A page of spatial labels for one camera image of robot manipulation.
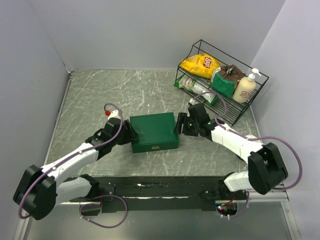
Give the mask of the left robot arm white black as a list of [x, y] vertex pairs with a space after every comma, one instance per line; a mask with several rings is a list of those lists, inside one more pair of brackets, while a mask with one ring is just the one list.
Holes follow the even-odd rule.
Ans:
[[137, 139], [138, 134], [129, 120], [112, 117], [103, 128], [66, 156], [42, 167], [29, 166], [13, 195], [13, 201], [18, 204], [18, 216], [41, 220], [63, 202], [77, 198], [94, 201], [101, 191], [97, 180], [88, 174], [74, 180], [68, 178], [109, 154], [114, 146]]

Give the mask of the yellow Lays chips bag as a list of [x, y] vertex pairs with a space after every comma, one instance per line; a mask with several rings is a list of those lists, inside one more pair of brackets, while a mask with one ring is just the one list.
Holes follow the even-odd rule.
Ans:
[[221, 63], [209, 54], [202, 53], [187, 57], [179, 66], [193, 75], [210, 79]]

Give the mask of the green brown paper bag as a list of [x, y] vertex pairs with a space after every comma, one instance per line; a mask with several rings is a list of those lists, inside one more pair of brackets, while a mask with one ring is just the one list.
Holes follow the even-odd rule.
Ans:
[[221, 95], [230, 98], [238, 84], [244, 77], [242, 71], [235, 65], [222, 65], [213, 72], [210, 87]]

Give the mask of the white tape roll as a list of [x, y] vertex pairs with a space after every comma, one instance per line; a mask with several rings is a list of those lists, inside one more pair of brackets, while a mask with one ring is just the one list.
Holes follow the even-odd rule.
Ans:
[[245, 136], [246, 140], [252, 143], [259, 143], [262, 144], [262, 140], [259, 140], [256, 136], [254, 135], [246, 135]]

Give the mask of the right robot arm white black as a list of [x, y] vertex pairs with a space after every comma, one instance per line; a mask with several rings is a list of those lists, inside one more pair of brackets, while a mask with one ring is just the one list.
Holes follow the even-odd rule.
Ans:
[[223, 177], [218, 187], [223, 199], [228, 200], [243, 190], [255, 190], [265, 195], [288, 177], [283, 158], [274, 143], [263, 144], [247, 138], [224, 121], [211, 119], [202, 103], [190, 105], [187, 110], [187, 113], [178, 114], [176, 134], [206, 138], [230, 150], [247, 164], [246, 171]]

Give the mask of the green jewelry box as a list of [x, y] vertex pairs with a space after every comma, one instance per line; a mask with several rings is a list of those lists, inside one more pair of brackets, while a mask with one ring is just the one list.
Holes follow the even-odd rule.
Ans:
[[172, 150], [179, 147], [179, 136], [174, 133], [176, 120], [173, 112], [131, 116], [130, 123], [138, 134], [131, 143], [133, 153]]

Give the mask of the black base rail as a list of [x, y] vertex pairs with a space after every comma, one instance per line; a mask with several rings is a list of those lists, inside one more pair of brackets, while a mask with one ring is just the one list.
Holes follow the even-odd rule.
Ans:
[[93, 199], [83, 197], [71, 202], [99, 202], [102, 212], [191, 210], [215, 211], [217, 201], [247, 198], [243, 190], [229, 192], [221, 176], [92, 176], [100, 193]]

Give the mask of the cream lotion pump bottle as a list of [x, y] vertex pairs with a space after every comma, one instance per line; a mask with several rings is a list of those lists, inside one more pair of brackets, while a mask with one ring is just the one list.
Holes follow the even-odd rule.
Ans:
[[246, 102], [256, 87], [256, 75], [262, 76], [257, 68], [252, 68], [248, 76], [238, 81], [237, 87], [232, 95], [233, 100], [238, 103]]

